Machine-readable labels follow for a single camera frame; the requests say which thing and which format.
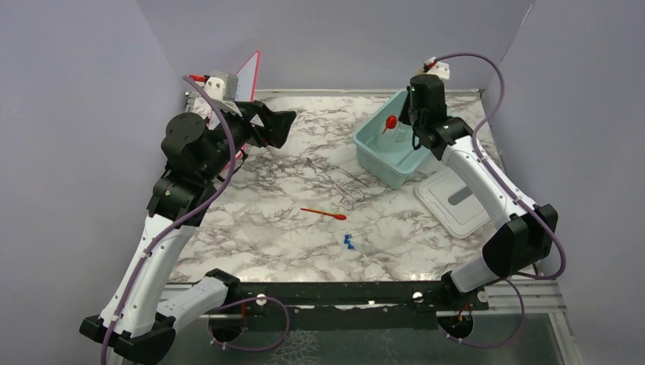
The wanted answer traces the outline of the steel tweezers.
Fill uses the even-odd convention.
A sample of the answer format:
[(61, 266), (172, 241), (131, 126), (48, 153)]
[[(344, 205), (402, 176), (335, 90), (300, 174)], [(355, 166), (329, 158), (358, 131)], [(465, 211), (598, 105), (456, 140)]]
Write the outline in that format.
[(354, 174), (352, 174), (352, 173), (348, 172), (347, 170), (345, 170), (345, 169), (343, 169), (343, 168), (341, 168), (341, 167), (336, 167), (336, 169), (337, 169), (337, 170), (340, 170), (343, 174), (345, 174), (346, 176), (348, 176), (348, 177), (352, 178), (354, 181), (356, 181), (356, 182), (360, 183), (362, 186), (365, 186), (365, 187), (367, 187), (367, 188), (369, 188), (369, 187), (370, 187), (370, 186), (369, 186), (368, 184), (366, 184), (364, 181), (360, 180), (358, 177), (356, 177)]

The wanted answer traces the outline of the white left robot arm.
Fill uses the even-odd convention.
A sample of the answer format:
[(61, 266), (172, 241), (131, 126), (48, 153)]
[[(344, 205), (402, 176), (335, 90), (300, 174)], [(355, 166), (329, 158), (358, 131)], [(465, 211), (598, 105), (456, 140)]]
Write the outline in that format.
[(196, 113), (174, 116), (161, 144), (167, 159), (154, 184), (140, 242), (121, 284), (101, 313), (87, 317), (80, 333), (108, 352), (138, 364), (157, 364), (176, 335), (198, 317), (217, 308), (230, 312), (239, 302), (239, 281), (210, 271), (179, 296), (160, 298), (183, 248), (200, 226), (211, 203), (234, 175), (234, 158), (245, 144), (280, 148), (297, 114), (271, 111), (259, 101), (242, 102), (240, 114), (225, 114), (210, 129)]

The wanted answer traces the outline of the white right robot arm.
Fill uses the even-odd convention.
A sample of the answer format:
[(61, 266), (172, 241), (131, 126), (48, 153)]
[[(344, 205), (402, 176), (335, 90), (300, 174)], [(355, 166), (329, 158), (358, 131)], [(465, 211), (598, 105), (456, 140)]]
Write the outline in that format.
[(407, 91), (401, 115), (412, 127), (414, 149), (428, 149), (456, 173), (497, 230), (481, 254), (441, 278), (440, 302), (458, 309), (472, 291), (548, 256), (558, 214), (551, 205), (539, 205), (524, 195), (489, 157), (470, 126), (449, 116), (444, 83), (438, 76), (415, 75)]

